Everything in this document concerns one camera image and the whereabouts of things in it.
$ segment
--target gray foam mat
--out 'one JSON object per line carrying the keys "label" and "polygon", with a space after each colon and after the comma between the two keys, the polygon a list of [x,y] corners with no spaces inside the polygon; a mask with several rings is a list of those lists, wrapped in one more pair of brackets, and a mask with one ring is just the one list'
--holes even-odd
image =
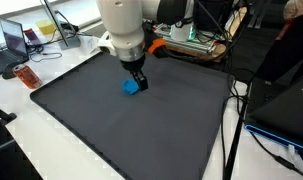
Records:
{"label": "gray foam mat", "polygon": [[149,89],[127,95],[129,72],[116,57],[98,54],[31,99],[127,179],[200,179],[229,96],[227,75],[152,57],[143,72]]}

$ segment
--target orange object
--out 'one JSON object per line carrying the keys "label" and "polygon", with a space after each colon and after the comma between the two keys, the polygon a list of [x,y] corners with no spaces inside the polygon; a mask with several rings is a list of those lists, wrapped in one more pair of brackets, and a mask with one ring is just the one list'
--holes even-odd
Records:
{"label": "orange object", "polygon": [[36,89],[42,85],[39,77],[25,64],[19,64],[13,67],[12,71],[30,89]]}
{"label": "orange object", "polygon": [[280,33],[277,35],[277,37],[275,38],[275,40],[280,41],[283,38],[283,36],[285,35],[285,33],[288,31],[288,29],[292,25],[293,21],[294,21],[293,19],[288,19],[285,22],[284,27],[282,28],[282,30],[280,31]]}
{"label": "orange object", "polygon": [[155,40],[153,40],[152,46],[149,47],[148,53],[153,54],[153,52],[154,52],[158,47],[161,47],[161,46],[164,46],[164,45],[166,45],[166,42],[165,42],[164,39],[162,39],[162,38],[155,39]]}

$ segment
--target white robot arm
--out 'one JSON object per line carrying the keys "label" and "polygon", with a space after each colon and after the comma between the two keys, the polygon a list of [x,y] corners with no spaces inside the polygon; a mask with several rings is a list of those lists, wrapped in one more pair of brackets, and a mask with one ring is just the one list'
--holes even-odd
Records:
{"label": "white robot arm", "polygon": [[190,18],[186,15],[192,17],[193,0],[97,0],[97,5],[122,66],[130,71],[141,91],[147,89],[141,70],[145,61],[142,18],[168,25],[183,22]]}

